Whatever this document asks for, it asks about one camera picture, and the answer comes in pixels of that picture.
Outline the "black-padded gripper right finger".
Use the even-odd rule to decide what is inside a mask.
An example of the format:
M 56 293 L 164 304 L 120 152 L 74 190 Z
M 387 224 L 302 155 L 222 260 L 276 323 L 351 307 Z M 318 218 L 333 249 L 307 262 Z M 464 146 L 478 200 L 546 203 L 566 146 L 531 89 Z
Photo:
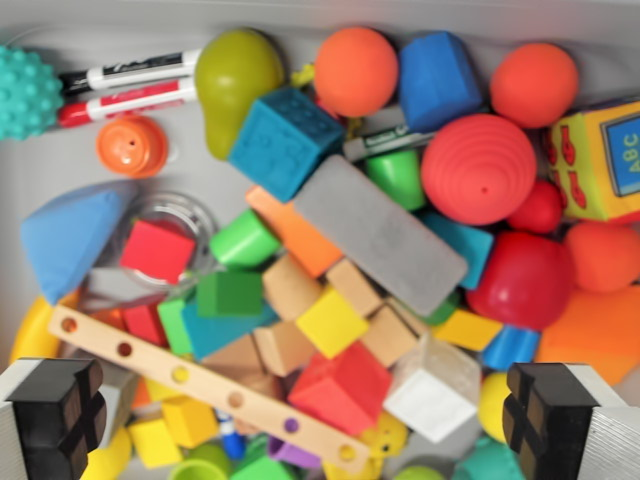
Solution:
M 637 479 L 639 408 L 589 365 L 514 363 L 507 445 L 527 479 Z

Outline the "black-padded gripper left finger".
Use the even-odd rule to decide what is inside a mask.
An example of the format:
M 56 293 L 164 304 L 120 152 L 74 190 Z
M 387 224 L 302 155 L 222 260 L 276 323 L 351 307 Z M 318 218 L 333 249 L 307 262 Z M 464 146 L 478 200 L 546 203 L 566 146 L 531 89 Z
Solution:
M 93 359 L 21 358 L 1 374 L 1 477 L 79 479 L 106 425 Z

